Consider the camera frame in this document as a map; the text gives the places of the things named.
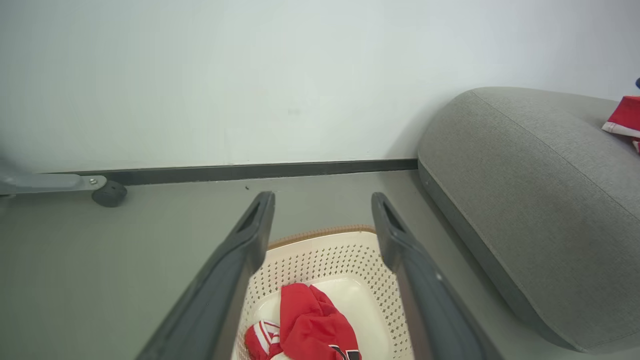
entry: basket rim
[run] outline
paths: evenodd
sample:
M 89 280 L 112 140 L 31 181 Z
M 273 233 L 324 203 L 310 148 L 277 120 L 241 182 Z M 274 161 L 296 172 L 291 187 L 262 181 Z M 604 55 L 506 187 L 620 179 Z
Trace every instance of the basket rim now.
M 337 227 L 328 227 L 326 229 L 307 231 L 305 233 L 294 234 L 286 236 L 284 238 L 277 239 L 273 243 L 269 244 L 267 250 L 277 249 L 285 245 L 297 243 L 299 241 L 309 240 L 311 238 L 318 238 L 320 236 L 336 235 L 344 233 L 372 233 L 376 234 L 376 228 L 371 225 L 356 224 L 345 225 Z

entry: caster wheel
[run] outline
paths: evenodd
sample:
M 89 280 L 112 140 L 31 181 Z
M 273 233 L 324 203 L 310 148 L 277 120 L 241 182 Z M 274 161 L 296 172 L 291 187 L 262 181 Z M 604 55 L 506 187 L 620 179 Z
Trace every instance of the caster wheel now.
M 91 198 L 98 205 L 115 208 L 120 205 L 127 195 L 127 189 L 115 181 L 107 180 L 107 183 L 91 194 Z

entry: basket bottom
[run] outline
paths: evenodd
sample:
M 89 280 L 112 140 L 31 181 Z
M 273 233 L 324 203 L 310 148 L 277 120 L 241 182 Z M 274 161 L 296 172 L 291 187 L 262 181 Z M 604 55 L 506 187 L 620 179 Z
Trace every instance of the basket bottom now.
M 363 359 L 394 358 L 394 342 L 387 330 L 383 310 L 366 284 L 350 274 L 322 277 L 305 282 L 329 296 L 333 305 L 347 318 L 358 340 Z M 280 323 L 280 292 L 272 293 L 255 306 L 253 323 L 260 320 Z

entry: gray fabric upholstery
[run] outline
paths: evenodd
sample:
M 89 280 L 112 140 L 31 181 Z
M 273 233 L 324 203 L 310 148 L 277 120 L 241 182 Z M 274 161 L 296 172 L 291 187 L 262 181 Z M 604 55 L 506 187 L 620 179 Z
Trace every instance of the gray fabric upholstery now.
M 600 129 L 616 105 L 475 89 L 419 149 L 427 191 L 446 194 L 455 211 L 438 205 L 513 311 L 581 352 L 640 345 L 640 157 Z

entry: white plastic basket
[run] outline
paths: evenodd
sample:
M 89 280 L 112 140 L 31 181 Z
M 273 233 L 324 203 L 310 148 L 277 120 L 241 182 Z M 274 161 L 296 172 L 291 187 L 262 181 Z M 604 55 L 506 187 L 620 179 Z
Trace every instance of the white plastic basket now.
M 250 360 L 246 330 L 260 320 L 279 323 L 280 288 L 295 282 L 329 296 L 349 320 L 362 359 L 413 359 L 396 276 L 382 261 L 375 230 L 355 225 L 291 236 L 269 247 L 247 288 L 233 360 Z

